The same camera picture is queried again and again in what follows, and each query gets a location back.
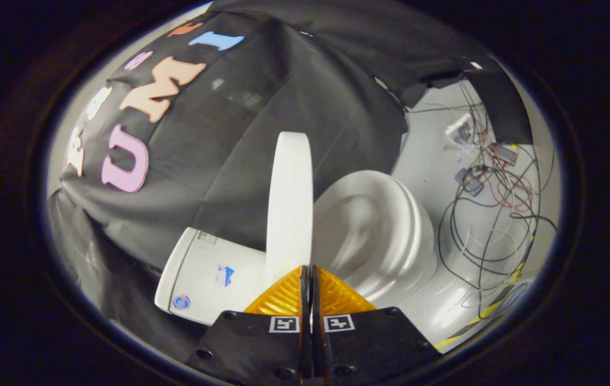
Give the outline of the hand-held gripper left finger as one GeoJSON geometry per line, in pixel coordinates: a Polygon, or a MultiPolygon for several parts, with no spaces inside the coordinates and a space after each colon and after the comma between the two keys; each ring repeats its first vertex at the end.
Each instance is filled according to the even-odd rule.
{"type": "Polygon", "coordinates": [[[302,384],[312,370],[309,278],[297,267],[244,312],[221,312],[185,364],[215,383],[302,384]]]}

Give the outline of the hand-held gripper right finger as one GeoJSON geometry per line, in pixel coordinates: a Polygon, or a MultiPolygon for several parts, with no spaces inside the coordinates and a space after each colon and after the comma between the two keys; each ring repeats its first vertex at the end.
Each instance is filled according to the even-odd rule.
{"type": "Polygon", "coordinates": [[[389,385],[439,358],[399,307],[372,305],[319,266],[311,290],[314,371],[326,385],[389,385]]]}

